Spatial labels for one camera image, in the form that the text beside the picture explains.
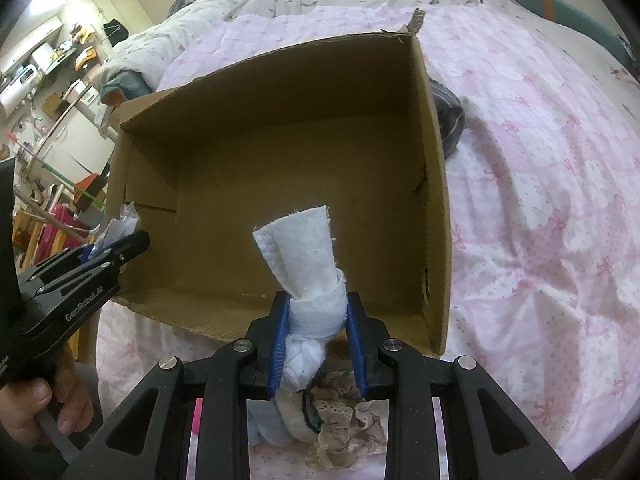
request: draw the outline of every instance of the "crumpled floral cloth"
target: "crumpled floral cloth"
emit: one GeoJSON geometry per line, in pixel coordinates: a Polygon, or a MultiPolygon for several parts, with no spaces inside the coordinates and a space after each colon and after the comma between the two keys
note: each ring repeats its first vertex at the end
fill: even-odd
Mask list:
{"type": "Polygon", "coordinates": [[[329,372],[320,383],[310,393],[323,424],[306,464],[318,470],[355,470],[361,459],[386,452],[388,401],[364,400],[350,370],[329,372]]]}

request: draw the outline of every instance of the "metal screw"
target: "metal screw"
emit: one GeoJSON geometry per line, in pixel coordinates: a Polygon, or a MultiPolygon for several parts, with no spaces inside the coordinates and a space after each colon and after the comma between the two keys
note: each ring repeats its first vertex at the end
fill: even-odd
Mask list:
{"type": "Polygon", "coordinates": [[[390,352],[398,352],[402,350],[402,341],[399,339],[387,339],[382,343],[382,346],[385,350],[389,350],[390,352]]]}
{"type": "Polygon", "coordinates": [[[236,352],[248,352],[252,346],[251,341],[248,339],[237,339],[234,341],[234,350],[236,352]]]}
{"type": "Polygon", "coordinates": [[[158,361],[158,365],[162,370],[173,370],[177,364],[178,359],[172,355],[167,355],[158,361]]]}
{"type": "Polygon", "coordinates": [[[458,359],[458,366],[460,368],[464,368],[465,370],[473,370],[476,365],[476,360],[473,359],[470,355],[463,355],[460,359],[458,359]]]}

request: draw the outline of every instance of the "bed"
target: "bed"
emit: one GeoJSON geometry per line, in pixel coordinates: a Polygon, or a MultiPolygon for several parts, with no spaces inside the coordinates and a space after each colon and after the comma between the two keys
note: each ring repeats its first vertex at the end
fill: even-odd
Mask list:
{"type": "MultiPolygon", "coordinates": [[[[161,70],[141,61],[142,41],[129,47],[135,61],[116,56],[104,80],[135,65],[153,89],[172,88],[287,44],[398,30],[424,9],[418,38],[428,72],[466,113],[446,163],[453,274],[444,358],[475,357],[569,468],[628,428],[640,415],[640,86],[626,69],[513,0],[227,7],[188,46],[167,46],[175,56],[161,70]]],[[[192,360],[219,345],[108,303],[97,341],[103,410],[162,356],[192,360]]],[[[318,472],[305,455],[302,444],[260,445],[252,478],[383,477],[381,456],[356,472],[318,472]]]]}

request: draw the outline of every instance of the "cardboard box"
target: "cardboard box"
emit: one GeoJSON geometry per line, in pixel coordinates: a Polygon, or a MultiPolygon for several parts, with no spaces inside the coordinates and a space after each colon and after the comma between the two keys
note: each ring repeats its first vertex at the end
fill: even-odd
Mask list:
{"type": "Polygon", "coordinates": [[[241,337],[278,290],[252,231],[327,205],[348,290],[393,337],[444,351],[449,205],[414,36],[283,48],[126,103],[120,121],[108,214],[135,202],[151,247],[124,270],[117,301],[241,337]]]}

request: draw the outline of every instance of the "finger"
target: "finger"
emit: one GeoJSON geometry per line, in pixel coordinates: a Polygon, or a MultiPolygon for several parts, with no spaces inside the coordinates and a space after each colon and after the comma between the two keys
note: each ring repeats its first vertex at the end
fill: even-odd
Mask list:
{"type": "Polygon", "coordinates": [[[58,415],[58,429],[60,433],[68,435],[74,431],[82,416],[82,412],[84,412],[84,407],[88,402],[91,403],[89,394],[84,389],[82,383],[76,381],[58,415]]]}
{"type": "Polygon", "coordinates": [[[0,422],[9,436],[24,446],[35,446],[40,430],[33,417],[51,400],[46,381],[10,383],[0,390],[0,422]]]}
{"type": "Polygon", "coordinates": [[[80,415],[74,431],[86,430],[92,420],[94,420],[94,404],[91,402],[91,399],[89,399],[84,406],[84,410],[82,410],[82,415],[80,415]]]}
{"type": "Polygon", "coordinates": [[[78,376],[76,376],[76,364],[68,346],[63,349],[60,360],[58,361],[58,370],[53,383],[53,395],[56,400],[66,402],[71,390],[76,385],[78,376]]]}

